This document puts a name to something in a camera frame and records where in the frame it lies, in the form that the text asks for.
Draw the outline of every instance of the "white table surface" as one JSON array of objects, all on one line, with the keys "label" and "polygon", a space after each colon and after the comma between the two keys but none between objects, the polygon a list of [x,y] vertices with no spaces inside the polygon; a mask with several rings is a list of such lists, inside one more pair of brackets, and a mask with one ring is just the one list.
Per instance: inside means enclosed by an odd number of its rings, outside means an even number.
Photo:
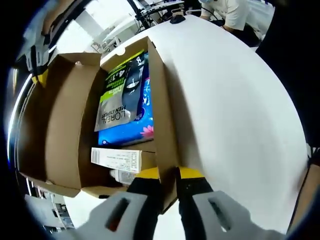
[{"label": "white table surface", "polygon": [[[182,164],[198,168],[214,190],[245,206],[253,222],[285,233],[307,149],[297,111],[277,76],[240,40],[192,15],[139,33],[101,63],[145,36],[176,76],[169,85]],[[77,198],[66,201],[73,221],[81,215],[73,209]],[[83,202],[87,213],[90,207]],[[159,217],[154,239],[185,238],[178,205],[170,211]]]}]

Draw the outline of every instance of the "open cardboard box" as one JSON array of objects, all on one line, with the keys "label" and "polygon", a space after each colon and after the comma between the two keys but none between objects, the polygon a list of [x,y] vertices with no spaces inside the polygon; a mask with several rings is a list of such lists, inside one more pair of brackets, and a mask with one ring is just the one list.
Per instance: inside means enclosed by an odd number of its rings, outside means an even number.
[{"label": "open cardboard box", "polygon": [[107,72],[141,50],[149,53],[154,140],[127,146],[156,154],[159,179],[165,192],[164,209],[176,199],[171,178],[178,165],[164,64],[147,38],[125,48],[100,66],[99,54],[58,55],[48,67],[46,87],[36,83],[20,116],[16,147],[19,172],[51,192],[75,197],[83,190],[98,198],[125,187],[109,187],[109,169],[91,163],[91,148],[100,96]]}]

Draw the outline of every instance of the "white wall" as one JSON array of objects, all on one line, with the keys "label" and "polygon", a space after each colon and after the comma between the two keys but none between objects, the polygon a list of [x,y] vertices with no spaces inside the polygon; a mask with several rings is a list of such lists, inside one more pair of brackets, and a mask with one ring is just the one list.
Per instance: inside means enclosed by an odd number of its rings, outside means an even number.
[{"label": "white wall", "polygon": [[[101,32],[135,14],[127,0],[93,0],[85,9],[101,27]],[[84,30],[83,24],[86,22],[74,20],[69,24],[57,42],[58,53],[81,53],[91,45],[94,38]]]}]

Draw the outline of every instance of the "white tube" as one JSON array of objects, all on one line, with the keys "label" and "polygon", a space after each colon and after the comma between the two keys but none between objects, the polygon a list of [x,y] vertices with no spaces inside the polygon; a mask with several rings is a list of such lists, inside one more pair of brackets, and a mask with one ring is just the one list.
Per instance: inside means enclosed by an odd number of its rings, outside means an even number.
[{"label": "white tube", "polygon": [[118,170],[118,169],[110,170],[110,175],[117,182],[119,182],[121,184],[126,184],[126,185],[130,185],[136,176],[135,173],[132,173],[129,171],[122,171],[122,170]]}]

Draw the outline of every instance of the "computer mouse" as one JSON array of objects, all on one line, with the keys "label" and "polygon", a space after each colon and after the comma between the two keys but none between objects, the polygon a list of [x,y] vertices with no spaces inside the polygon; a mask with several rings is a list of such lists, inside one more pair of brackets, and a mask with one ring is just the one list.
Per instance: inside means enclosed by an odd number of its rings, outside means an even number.
[{"label": "computer mouse", "polygon": [[186,18],[182,15],[175,15],[171,18],[170,23],[171,24],[178,24],[181,23],[182,21],[186,20]]}]

